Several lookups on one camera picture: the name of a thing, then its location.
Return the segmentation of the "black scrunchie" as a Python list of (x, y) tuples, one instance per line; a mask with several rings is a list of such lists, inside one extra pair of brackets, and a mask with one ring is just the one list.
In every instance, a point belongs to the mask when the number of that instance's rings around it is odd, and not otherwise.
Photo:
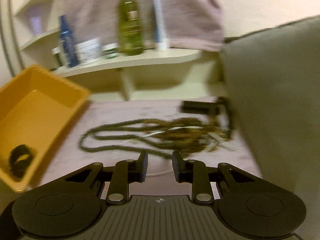
[(9, 164), (13, 176), (22, 179), (28, 167), (31, 165), (33, 158), (34, 155), (27, 145), (22, 144), (15, 147), (11, 151), (9, 158)]

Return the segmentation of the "yellow plastic tray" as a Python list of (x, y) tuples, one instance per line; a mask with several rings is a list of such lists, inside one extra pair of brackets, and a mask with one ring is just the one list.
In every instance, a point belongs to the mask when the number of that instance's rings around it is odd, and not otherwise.
[[(28, 187), (57, 138), (86, 104), (90, 91), (39, 65), (1, 88), (1, 180), (15, 192)], [(33, 159), (24, 176), (13, 175), (11, 152), (27, 146)]]

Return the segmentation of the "small green white jar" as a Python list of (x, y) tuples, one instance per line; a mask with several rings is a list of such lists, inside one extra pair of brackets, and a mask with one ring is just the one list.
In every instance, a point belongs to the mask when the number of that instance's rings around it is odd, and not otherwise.
[(111, 44), (103, 45), (101, 47), (101, 55), (106, 59), (113, 59), (115, 57), (118, 57), (119, 56), (118, 44), (111, 43)]

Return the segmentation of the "grey cushion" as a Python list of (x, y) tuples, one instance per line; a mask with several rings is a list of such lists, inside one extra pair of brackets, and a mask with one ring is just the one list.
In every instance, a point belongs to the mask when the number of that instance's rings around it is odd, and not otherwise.
[(223, 46), (228, 95), (265, 180), (307, 209), (303, 239), (319, 239), (319, 17)]

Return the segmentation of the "white cream jar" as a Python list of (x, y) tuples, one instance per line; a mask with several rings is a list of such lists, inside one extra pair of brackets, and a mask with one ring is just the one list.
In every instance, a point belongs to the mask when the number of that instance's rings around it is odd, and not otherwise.
[(93, 38), (91, 40), (81, 42), (77, 44), (75, 48), (80, 64), (90, 64), (101, 57), (99, 38)]

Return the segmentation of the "green olive spray bottle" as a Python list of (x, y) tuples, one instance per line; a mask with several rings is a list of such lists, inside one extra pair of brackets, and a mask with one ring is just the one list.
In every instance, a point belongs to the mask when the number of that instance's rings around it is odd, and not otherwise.
[(142, 21), (137, 0), (119, 0), (118, 45), (127, 56), (139, 55), (144, 50)]

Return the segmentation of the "blue white tube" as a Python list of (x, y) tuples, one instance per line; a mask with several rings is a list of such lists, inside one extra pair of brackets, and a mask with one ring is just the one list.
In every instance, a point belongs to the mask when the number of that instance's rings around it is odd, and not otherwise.
[(153, 12), (155, 18), (155, 48), (157, 51), (166, 51), (168, 48), (167, 31), (162, 10), (161, 0), (153, 1)]

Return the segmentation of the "blue spray bottle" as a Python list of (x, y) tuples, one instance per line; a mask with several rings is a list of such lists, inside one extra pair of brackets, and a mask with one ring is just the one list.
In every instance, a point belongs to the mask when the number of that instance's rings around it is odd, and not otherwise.
[(70, 25), (67, 22), (65, 15), (59, 17), (60, 21), (60, 33), (59, 39), (63, 52), (68, 62), (69, 68), (76, 67), (79, 64), (79, 60), (75, 50), (75, 40)]

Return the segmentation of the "pink hanging towel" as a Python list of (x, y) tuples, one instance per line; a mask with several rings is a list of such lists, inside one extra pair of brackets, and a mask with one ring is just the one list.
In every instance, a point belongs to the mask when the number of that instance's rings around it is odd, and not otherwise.
[[(99, 38), (101, 44), (118, 40), (120, 0), (59, 0), (60, 11), (77, 42)], [(152, 0), (137, 0), (147, 47), (155, 38)], [(164, 26), (171, 48), (218, 51), (223, 44), (222, 10), (217, 0), (161, 0)]]

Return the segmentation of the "lilac tube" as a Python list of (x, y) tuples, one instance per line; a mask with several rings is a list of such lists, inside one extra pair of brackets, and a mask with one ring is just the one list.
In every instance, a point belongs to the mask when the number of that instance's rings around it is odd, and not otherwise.
[(34, 35), (40, 35), (43, 33), (41, 16), (30, 16), (29, 23)]

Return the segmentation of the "cream corner shelf unit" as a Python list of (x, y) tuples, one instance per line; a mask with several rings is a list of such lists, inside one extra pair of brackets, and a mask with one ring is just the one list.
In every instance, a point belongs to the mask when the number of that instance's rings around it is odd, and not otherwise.
[[(59, 0), (8, 0), (12, 35), (23, 67), (39, 64), (89, 89), (95, 100), (225, 96), (217, 53), (182, 48), (160, 52), (152, 47), (136, 56), (100, 57), (90, 64), (58, 67), (52, 49), (59, 46)], [(34, 35), (30, 16), (41, 16), (43, 33)]]

